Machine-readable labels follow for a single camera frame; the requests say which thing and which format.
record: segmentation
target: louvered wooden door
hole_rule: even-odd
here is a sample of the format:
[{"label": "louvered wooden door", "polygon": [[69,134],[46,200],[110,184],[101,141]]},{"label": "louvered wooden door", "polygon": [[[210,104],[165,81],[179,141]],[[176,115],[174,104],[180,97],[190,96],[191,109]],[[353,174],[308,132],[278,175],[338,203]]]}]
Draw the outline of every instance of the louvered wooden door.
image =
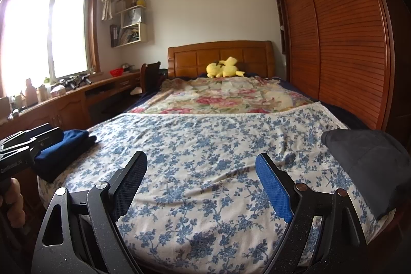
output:
[{"label": "louvered wooden door", "polygon": [[289,36],[290,82],[317,99],[320,58],[313,0],[284,0]]},{"label": "louvered wooden door", "polygon": [[291,83],[380,129],[390,86],[390,46],[382,1],[286,0],[286,10]]}]

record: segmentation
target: pink floral blanket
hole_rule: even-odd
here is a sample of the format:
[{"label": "pink floral blanket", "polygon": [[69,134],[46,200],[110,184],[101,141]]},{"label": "pink floral blanket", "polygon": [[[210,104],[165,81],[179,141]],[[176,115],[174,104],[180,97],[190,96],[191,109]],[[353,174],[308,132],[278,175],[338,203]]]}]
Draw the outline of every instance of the pink floral blanket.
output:
[{"label": "pink floral blanket", "polygon": [[165,80],[160,92],[131,113],[235,114],[276,113],[311,104],[305,96],[284,89],[279,80],[260,77]]}]

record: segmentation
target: wooden cabinet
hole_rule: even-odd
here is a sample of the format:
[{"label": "wooden cabinet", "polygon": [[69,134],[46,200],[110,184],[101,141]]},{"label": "wooden cabinet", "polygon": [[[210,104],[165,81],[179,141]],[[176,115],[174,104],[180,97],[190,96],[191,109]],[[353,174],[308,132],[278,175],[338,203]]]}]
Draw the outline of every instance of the wooden cabinet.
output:
[{"label": "wooden cabinet", "polygon": [[384,2],[283,3],[290,82],[313,98],[355,114],[372,129],[384,129],[393,83],[393,55]]},{"label": "wooden cabinet", "polygon": [[82,97],[82,94],[72,94],[66,99],[56,101],[53,111],[56,127],[70,130],[87,129],[91,126]]},{"label": "wooden cabinet", "polygon": [[32,115],[22,115],[19,122],[22,127],[20,130],[32,129],[45,123],[55,125],[54,116],[49,108],[37,108]]}]

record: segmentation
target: chair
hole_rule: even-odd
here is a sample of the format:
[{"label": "chair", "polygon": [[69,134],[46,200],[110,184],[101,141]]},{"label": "chair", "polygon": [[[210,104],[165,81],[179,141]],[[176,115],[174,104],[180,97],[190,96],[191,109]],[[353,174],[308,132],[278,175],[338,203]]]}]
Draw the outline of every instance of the chair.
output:
[{"label": "chair", "polygon": [[141,83],[141,91],[143,93],[146,92],[154,92],[157,91],[160,87],[160,65],[161,62],[146,64],[144,63],[141,66],[140,71],[140,83]]}]

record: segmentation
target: finger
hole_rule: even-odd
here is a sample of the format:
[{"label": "finger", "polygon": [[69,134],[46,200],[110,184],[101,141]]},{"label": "finger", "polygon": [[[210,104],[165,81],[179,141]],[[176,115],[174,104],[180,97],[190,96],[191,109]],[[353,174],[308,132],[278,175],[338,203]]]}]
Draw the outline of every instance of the finger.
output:
[{"label": "finger", "polygon": [[10,221],[10,225],[14,229],[21,228],[25,223],[25,212],[21,212],[20,215]]},{"label": "finger", "polygon": [[4,200],[7,204],[15,203],[18,199],[19,194],[20,184],[18,183],[17,179],[12,178],[11,185],[4,196]]},{"label": "finger", "polygon": [[10,222],[13,221],[16,217],[18,217],[23,212],[23,203],[24,203],[23,196],[19,194],[17,201],[7,211],[7,217],[9,218]]}]

